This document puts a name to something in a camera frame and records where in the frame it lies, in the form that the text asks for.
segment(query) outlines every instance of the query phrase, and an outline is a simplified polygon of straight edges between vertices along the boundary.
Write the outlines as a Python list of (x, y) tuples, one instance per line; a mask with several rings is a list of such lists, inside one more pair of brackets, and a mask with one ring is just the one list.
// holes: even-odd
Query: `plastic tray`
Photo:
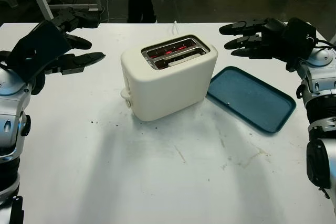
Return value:
[(213, 77), (208, 95), (268, 133), (278, 132), (296, 107), (292, 97), (236, 67)]

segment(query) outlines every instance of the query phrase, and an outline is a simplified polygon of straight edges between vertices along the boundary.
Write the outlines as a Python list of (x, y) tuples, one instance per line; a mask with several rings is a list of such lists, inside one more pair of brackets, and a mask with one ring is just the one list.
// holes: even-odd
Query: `robot finger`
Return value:
[(224, 45), (224, 48), (228, 50), (242, 47), (250, 48), (250, 47), (256, 47), (260, 45), (260, 43), (261, 43), (261, 37), (259, 37), (259, 35), (244, 36), (229, 41)]
[(268, 19), (253, 19), (251, 21), (240, 21), (237, 23), (222, 26), (219, 32), (223, 35), (238, 35), (244, 36), (254, 35), (262, 30), (262, 27), (268, 23)]

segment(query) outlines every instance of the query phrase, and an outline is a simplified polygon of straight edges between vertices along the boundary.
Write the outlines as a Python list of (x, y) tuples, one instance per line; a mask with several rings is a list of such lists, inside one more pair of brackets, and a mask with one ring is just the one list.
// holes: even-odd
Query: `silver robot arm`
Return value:
[(276, 58), (286, 62), (288, 71), (297, 71), (302, 80), (297, 98), (303, 99), (310, 122), (307, 175), (336, 209), (336, 47), (317, 39), (316, 29), (297, 18), (287, 25), (271, 18), (238, 22), (219, 32), (243, 35), (225, 44), (236, 49), (232, 55)]
[(38, 24), (11, 52), (0, 51), (0, 224), (23, 223), (17, 171), (30, 131), (30, 116), (24, 112), (30, 96), (42, 90), (46, 74), (83, 72), (86, 66), (104, 58), (101, 52), (65, 55), (73, 48), (91, 48), (87, 40), (66, 32), (98, 24), (98, 19), (66, 9), (51, 21)]

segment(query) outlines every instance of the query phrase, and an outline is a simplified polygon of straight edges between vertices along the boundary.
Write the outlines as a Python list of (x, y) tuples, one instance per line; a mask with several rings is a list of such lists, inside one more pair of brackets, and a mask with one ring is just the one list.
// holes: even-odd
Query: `dark floor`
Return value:
[[(72, 0), (61, 0), (71, 3)], [(94, 3), (78, 0), (77, 3)], [(101, 0), (106, 7), (106, 0)], [(128, 0), (110, 0), (110, 18), (127, 17)], [(252, 18), (274, 17), (288, 21), (299, 17), (312, 23), (326, 39), (336, 33), (336, 0), (152, 0), (159, 23), (236, 22)], [(43, 19), (35, 1), (18, 0), (11, 9), (0, 2), (0, 24), (10, 22), (39, 22)], [(107, 18), (107, 11), (102, 14)], [(111, 23), (124, 23), (126, 19), (113, 19)]]

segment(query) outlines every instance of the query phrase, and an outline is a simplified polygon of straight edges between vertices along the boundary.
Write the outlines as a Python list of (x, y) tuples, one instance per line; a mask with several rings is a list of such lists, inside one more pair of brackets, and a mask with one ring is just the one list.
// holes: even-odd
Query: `white toaster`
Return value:
[(201, 101), (217, 50), (195, 35), (175, 36), (121, 55), (121, 96), (142, 121), (153, 121)]

